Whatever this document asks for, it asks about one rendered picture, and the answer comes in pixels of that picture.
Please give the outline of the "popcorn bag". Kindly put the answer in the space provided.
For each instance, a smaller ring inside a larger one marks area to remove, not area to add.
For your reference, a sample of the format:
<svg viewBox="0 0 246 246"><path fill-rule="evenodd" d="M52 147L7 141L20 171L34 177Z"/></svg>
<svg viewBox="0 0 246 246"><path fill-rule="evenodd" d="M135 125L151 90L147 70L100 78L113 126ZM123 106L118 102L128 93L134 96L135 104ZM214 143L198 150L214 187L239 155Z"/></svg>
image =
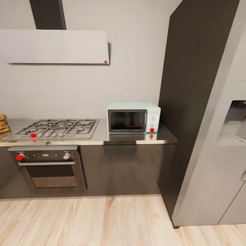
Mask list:
<svg viewBox="0 0 246 246"><path fill-rule="evenodd" d="M6 119L7 116L5 114L0 114L0 133L7 132L10 130Z"/></svg>

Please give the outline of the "microwave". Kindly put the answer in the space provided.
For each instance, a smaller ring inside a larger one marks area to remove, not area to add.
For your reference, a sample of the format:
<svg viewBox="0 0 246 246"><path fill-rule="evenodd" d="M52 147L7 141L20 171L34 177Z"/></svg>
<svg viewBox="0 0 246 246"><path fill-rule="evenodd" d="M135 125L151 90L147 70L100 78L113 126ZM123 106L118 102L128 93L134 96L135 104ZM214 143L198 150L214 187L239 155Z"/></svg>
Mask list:
<svg viewBox="0 0 246 246"><path fill-rule="evenodd" d="M106 108L108 132L157 132L160 111L151 101L110 101Z"/></svg>

